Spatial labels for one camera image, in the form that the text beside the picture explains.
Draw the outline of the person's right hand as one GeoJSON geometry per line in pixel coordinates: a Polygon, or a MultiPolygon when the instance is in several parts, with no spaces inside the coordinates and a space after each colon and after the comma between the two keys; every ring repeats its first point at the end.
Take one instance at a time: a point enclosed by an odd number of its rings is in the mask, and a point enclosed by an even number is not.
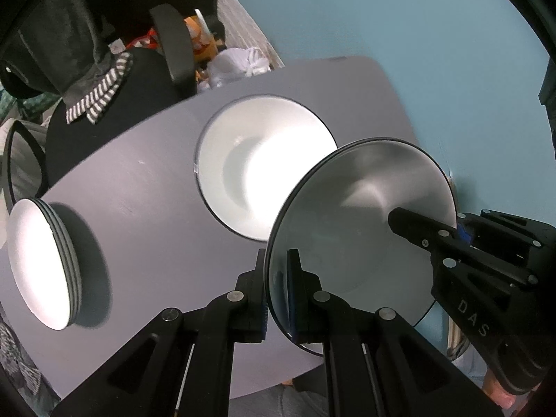
{"type": "Polygon", "coordinates": [[[488,369],[482,382],[482,391],[504,411],[517,415],[538,389],[535,386],[528,394],[514,395],[504,389],[494,373],[488,369]]]}

